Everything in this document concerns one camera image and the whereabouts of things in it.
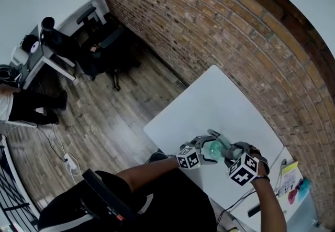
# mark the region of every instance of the black office chair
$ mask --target black office chair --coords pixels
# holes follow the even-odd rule
[[[84,23],[88,34],[88,39],[81,47],[75,39],[55,30],[54,20],[51,17],[42,21],[44,36],[42,41],[55,54],[75,60],[91,80],[98,74],[106,72],[112,78],[113,89],[119,91],[118,73],[140,65],[130,54],[133,34],[116,22],[107,22],[93,31],[88,17],[95,10],[95,7],[89,8],[76,21],[77,24]]]

